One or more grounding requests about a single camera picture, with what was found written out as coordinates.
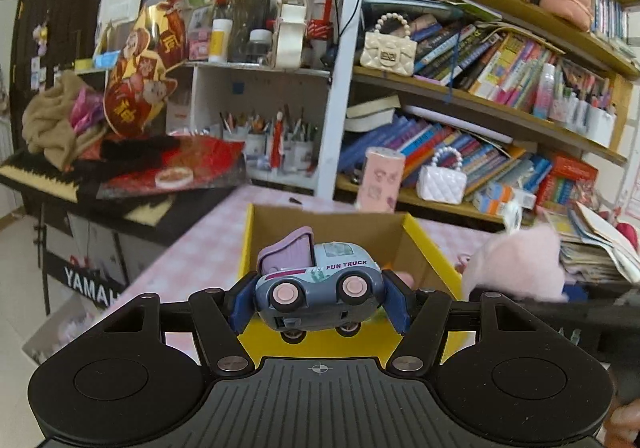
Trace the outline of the white cubby shelf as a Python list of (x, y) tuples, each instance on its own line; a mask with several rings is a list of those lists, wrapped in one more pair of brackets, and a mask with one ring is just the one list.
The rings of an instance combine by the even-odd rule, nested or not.
[[(329, 95), (326, 71), (186, 62), (169, 77), (179, 85), (163, 116), (167, 133), (239, 142), (253, 181), (311, 194), (317, 191)], [(272, 171), (271, 135), (278, 112), (284, 115), (283, 158), (281, 168)]]

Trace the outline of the orange blue medicine box lower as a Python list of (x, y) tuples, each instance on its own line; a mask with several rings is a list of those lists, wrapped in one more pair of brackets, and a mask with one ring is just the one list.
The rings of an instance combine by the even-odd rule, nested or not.
[(506, 205), (500, 198), (492, 198), (491, 195), (487, 195), (484, 191), (477, 191), (474, 194), (472, 204), (480, 213), (503, 216), (504, 206)]

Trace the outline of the round tape roll on keyboard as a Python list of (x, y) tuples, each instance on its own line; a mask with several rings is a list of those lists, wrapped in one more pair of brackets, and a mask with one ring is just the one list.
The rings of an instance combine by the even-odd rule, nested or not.
[(178, 189), (188, 186), (194, 180), (193, 171), (186, 167), (164, 169), (155, 175), (155, 186), (161, 189)]

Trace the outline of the pink plush ball toy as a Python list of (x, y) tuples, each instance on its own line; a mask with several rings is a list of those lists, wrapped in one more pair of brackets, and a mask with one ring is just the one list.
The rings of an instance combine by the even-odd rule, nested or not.
[(395, 272), (391, 269), (388, 270), (389, 273), (393, 273), (399, 280), (401, 280), (407, 287), (413, 290), (416, 287), (416, 283), (414, 282), (413, 275), (407, 272)]

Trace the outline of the beige plush blanket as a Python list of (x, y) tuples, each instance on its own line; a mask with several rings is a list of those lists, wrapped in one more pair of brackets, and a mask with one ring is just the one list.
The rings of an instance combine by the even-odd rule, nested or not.
[(23, 112), (22, 138), (29, 153), (42, 153), (58, 171), (70, 168), (106, 133), (105, 124), (96, 123), (77, 135), (70, 123), (72, 109), (85, 88), (94, 94), (75, 72), (64, 71), (52, 88), (32, 97)]

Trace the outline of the stack of magazines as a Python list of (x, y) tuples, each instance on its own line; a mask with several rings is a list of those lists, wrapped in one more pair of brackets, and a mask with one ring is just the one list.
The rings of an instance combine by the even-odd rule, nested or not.
[(580, 202), (572, 202), (560, 213), (541, 207), (537, 212), (560, 236), (559, 258), (568, 278), (638, 286), (639, 253), (598, 213)]

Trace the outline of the white yellow bottle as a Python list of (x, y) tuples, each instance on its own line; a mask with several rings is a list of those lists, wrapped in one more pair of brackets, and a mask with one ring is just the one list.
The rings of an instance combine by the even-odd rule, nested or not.
[(228, 49), (233, 28), (233, 20), (230, 18), (215, 18), (209, 39), (208, 61), (209, 63), (227, 63)]

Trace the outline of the blue toy fun truck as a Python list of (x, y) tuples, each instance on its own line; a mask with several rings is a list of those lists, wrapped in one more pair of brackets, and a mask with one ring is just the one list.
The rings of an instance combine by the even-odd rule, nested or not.
[(309, 226), (260, 250), (256, 268), (257, 314), (288, 344), (330, 329), (352, 338), (385, 300), (381, 268), (363, 247), (315, 242)]

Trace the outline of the cream quilted handbag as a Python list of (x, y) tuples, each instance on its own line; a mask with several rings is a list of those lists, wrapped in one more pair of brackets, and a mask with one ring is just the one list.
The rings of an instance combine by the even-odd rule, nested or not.
[[(382, 34), (382, 29), (390, 20), (401, 24), (402, 34)], [(392, 74), (411, 77), (416, 58), (416, 42), (411, 40), (408, 20), (398, 13), (386, 13), (376, 22), (374, 29), (364, 34), (364, 44), (360, 55), (360, 66)]]

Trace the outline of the orange blue medicine box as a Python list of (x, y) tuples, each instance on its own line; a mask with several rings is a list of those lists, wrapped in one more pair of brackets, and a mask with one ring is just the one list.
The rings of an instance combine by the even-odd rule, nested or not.
[(474, 194), (472, 204), (480, 213), (503, 216), (504, 206), (506, 205), (500, 198), (492, 198), (491, 195), (487, 195), (484, 191), (477, 191)]
[(500, 198), (504, 203), (515, 201), (526, 210), (533, 210), (536, 203), (536, 196), (529, 191), (497, 182), (490, 182), (484, 193), (492, 198)]

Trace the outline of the yellow cardboard box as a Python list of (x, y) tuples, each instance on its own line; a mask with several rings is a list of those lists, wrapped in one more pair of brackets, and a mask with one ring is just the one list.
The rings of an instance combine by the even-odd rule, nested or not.
[(251, 205), (241, 275), (257, 285), (232, 318), (254, 361), (267, 356), (376, 357), (400, 341), (382, 272), (411, 289), (461, 298), (461, 277), (408, 214), (317, 213)]

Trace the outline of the pink plush pig toy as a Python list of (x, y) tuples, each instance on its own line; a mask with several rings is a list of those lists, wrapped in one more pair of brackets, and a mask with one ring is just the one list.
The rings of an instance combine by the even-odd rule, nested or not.
[(522, 207), (514, 200), (503, 209), (502, 233), (492, 235), (471, 255), (462, 275), (462, 298), (483, 289), (510, 298), (565, 302), (561, 240), (553, 226), (523, 228)]

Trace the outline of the red tassel doll ornament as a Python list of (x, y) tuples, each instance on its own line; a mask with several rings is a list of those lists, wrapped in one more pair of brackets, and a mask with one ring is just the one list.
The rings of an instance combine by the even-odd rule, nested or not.
[(283, 134), (284, 134), (284, 115), (278, 112), (276, 120), (272, 127), (270, 168), (272, 171), (278, 171), (281, 168), (283, 158)]

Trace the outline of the pink sticker cylinder box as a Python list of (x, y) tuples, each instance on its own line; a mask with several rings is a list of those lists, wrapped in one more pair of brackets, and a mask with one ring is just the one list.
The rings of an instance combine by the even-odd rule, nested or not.
[(394, 213), (406, 158), (386, 147), (369, 147), (355, 207), (364, 213)]

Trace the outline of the red gold fortune god decoration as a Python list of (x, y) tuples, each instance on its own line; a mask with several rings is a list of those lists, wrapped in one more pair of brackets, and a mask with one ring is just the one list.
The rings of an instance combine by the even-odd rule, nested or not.
[(123, 138), (137, 138), (160, 114), (178, 81), (168, 72), (186, 61), (186, 0), (161, 0), (142, 8), (111, 71), (104, 116)]

